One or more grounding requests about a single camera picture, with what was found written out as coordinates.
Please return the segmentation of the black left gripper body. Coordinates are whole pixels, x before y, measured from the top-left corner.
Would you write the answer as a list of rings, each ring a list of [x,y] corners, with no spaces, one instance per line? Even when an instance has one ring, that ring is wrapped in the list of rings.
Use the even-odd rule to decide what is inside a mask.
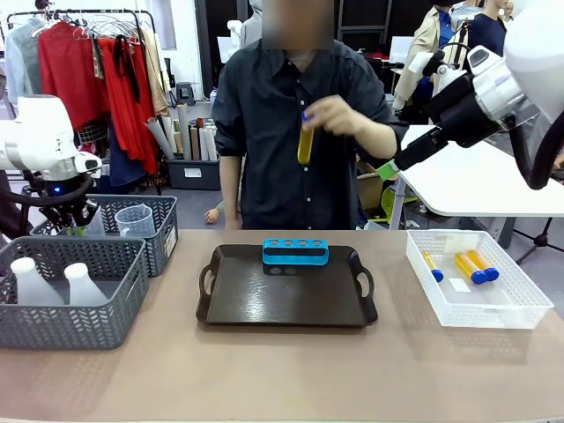
[[[39,210],[43,214],[44,209],[61,209],[72,216],[72,221],[76,221],[86,204],[96,204],[87,198],[92,187],[93,178],[88,174],[64,181],[46,181],[41,199],[47,202]]]

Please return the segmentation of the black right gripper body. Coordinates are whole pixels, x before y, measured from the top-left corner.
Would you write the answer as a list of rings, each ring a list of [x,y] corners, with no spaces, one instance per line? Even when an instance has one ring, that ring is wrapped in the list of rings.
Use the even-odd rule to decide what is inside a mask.
[[[501,130],[480,107],[472,80],[472,76],[464,74],[427,103],[426,113],[437,127],[432,137],[438,147],[456,142],[469,148]]]

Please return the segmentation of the person's left hand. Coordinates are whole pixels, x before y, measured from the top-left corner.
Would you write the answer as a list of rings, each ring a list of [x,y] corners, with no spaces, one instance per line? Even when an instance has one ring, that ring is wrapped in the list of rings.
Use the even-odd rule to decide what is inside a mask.
[[[305,110],[304,130],[321,128],[336,136],[360,136],[366,134],[373,122],[353,110],[340,96],[322,98]]]

